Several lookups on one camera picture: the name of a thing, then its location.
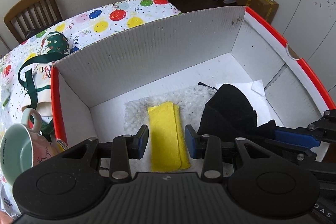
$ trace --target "yellow cloth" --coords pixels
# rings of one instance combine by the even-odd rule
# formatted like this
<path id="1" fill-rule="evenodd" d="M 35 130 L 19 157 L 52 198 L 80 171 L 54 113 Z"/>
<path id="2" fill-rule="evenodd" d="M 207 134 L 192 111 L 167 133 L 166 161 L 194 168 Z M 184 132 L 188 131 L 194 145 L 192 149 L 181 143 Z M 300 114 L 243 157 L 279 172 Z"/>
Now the yellow cloth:
<path id="1" fill-rule="evenodd" d="M 179 106 L 166 102 L 148 108 L 152 171 L 169 172 L 190 167 L 180 121 Z"/>

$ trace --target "mug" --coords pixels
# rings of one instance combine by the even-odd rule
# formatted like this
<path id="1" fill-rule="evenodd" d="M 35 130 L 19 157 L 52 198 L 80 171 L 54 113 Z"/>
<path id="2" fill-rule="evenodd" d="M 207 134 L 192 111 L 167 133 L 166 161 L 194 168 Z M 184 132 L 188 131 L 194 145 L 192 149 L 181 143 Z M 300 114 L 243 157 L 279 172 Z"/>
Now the mug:
<path id="1" fill-rule="evenodd" d="M 30 115 L 34 118 L 32 129 L 28 126 Z M 58 153 L 40 135 L 41 122 L 41 115 L 35 109 L 26 108 L 21 123 L 14 123 L 2 138 L 0 165 L 3 176 L 11 186 L 21 173 Z"/>

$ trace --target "green balloon print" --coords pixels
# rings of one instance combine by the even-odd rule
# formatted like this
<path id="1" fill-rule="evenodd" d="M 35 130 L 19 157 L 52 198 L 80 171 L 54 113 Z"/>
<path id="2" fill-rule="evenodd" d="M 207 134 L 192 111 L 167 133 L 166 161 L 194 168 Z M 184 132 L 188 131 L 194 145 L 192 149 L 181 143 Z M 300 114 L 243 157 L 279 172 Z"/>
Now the green balloon print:
<path id="1" fill-rule="evenodd" d="M 45 34 L 46 31 L 47 31 L 47 30 L 44 30 L 44 31 L 42 31 L 42 32 L 39 32 L 39 33 L 36 35 L 36 37 L 37 37 L 37 38 L 42 37 L 42 36 Z"/>
<path id="2" fill-rule="evenodd" d="M 153 1 L 151 1 L 151 0 L 142 0 L 141 2 L 140 2 L 140 5 L 141 6 L 151 6 L 153 4 Z"/>

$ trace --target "cardboard box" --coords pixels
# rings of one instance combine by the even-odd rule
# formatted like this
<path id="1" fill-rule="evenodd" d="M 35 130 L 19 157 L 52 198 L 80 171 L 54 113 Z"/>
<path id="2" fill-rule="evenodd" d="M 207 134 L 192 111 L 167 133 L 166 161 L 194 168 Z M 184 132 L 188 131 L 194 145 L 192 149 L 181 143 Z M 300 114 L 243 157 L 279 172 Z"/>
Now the cardboard box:
<path id="1" fill-rule="evenodd" d="M 269 24 L 272 23 L 275 13 L 279 7 L 279 4 L 277 4 L 274 0 L 238 0 L 238 5 L 249 6 Z"/>
<path id="2" fill-rule="evenodd" d="M 308 65 L 287 54 L 284 38 L 272 33 L 253 10 L 229 6 L 156 20 L 82 48 L 52 68 L 56 136 L 73 146 L 92 136 L 109 142 L 135 134 L 124 131 L 125 103 L 200 81 L 261 79 L 277 125 L 306 127 L 333 108 L 332 100 L 317 77 L 306 74 Z M 321 159 L 326 147 L 319 149 Z"/>

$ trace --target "chair backrest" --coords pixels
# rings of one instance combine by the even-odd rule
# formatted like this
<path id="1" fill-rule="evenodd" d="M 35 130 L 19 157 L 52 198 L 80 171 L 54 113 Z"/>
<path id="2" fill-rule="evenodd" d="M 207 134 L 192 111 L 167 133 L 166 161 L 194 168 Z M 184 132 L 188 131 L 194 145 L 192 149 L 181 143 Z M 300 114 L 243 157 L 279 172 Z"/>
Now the chair backrest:
<path id="1" fill-rule="evenodd" d="M 28 33 L 60 21 L 63 19 L 55 0 L 20 0 L 4 17 L 6 26 L 19 43 L 24 41 Z"/>

